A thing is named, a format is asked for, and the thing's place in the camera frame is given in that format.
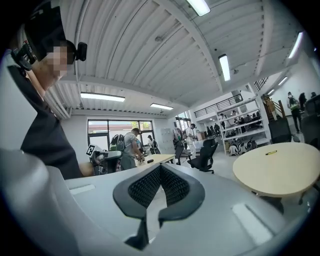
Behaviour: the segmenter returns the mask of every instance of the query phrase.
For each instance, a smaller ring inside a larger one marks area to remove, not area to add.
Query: black mesh
[[[161,169],[161,186],[165,192],[168,207],[184,199],[190,190],[186,180],[164,167]]]
[[[161,166],[138,179],[128,188],[130,197],[145,208],[148,208],[160,187],[160,170]]]

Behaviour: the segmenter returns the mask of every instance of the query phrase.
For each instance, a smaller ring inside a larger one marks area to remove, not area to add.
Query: ceiling
[[[160,114],[151,103],[184,111],[288,65],[301,28],[283,6],[272,0],[206,1],[211,12],[199,17],[185,0],[61,0],[66,38],[88,48],[86,61],[76,61],[48,92],[53,112],[60,118],[72,109]],[[231,69],[228,82],[221,76],[222,54]],[[126,100],[81,99],[83,91]]]

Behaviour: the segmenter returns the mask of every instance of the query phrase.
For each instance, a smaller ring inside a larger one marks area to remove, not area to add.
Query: gray floor
[[[293,128],[293,130],[295,131],[293,121],[290,125],[290,128]],[[297,134],[297,136],[299,137],[301,142],[304,141],[302,134]],[[219,144],[220,145],[217,147],[217,150],[213,155],[213,166],[211,169],[214,170],[214,175],[219,175],[221,177],[238,182],[233,173],[233,164],[234,161],[238,158],[238,156],[225,155],[224,147],[223,145],[221,145],[221,141]],[[190,167],[186,158],[181,159],[181,165],[185,167]],[[318,192],[313,187],[305,193],[302,205],[298,204],[298,201],[300,199],[299,195],[283,198],[283,217],[287,220],[287,222],[292,222],[297,217],[308,214],[308,210],[312,208],[317,198]],[[150,240],[152,240],[160,231],[158,223],[158,213],[161,209],[166,207],[166,195],[162,188],[160,188],[147,209],[147,228]]]

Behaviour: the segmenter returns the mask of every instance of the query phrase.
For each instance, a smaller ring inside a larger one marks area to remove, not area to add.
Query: ceiling light
[[[281,82],[278,84],[278,86],[282,85],[287,79],[288,79],[288,77],[286,76],[284,79],[281,80]]]
[[[199,16],[203,16],[207,13],[210,13],[211,11],[205,0],[187,0],[187,1]]]
[[[292,51],[291,51],[291,53],[290,53],[290,55],[289,55],[289,57],[288,57],[289,59],[293,58],[294,55],[296,54],[296,51],[297,51],[297,49],[298,49],[298,47],[299,47],[299,45],[300,45],[300,43],[301,43],[303,34],[304,34],[303,32],[300,32],[300,33],[298,34],[298,37],[297,37],[297,39],[296,39],[296,41],[295,41],[295,43],[294,43],[294,46],[293,46],[293,48],[292,48]]]
[[[230,69],[229,69],[229,62],[228,62],[228,57],[227,55],[223,54],[221,56],[218,57],[220,64],[221,64],[221,68],[222,68],[222,72],[223,72],[223,76],[224,76],[224,81],[229,81],[230,80]]]
[[[152,103],[152,104],[150,105],[150,107],[159,108],[159,109],[164,109],[164,110],[173,110],[173,109],[174,109],[174,108],[171,107],[171,106],[159,105],[159,104],[156,104],[156,103]]]
[[[95,100],[106,100],[106,101],[115,101],[115,102],[124,102],[125,97],[102,94],[102,93],[93,93],[93,92],[81,92],[81,98],[84,99],[95,99]]]

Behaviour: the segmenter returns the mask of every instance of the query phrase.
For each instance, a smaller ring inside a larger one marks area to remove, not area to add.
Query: round table
[[[320,152],[305,143],[262,146],[233,163],[235,177],[260,196],[282,198],[301,194],[320,174]]]

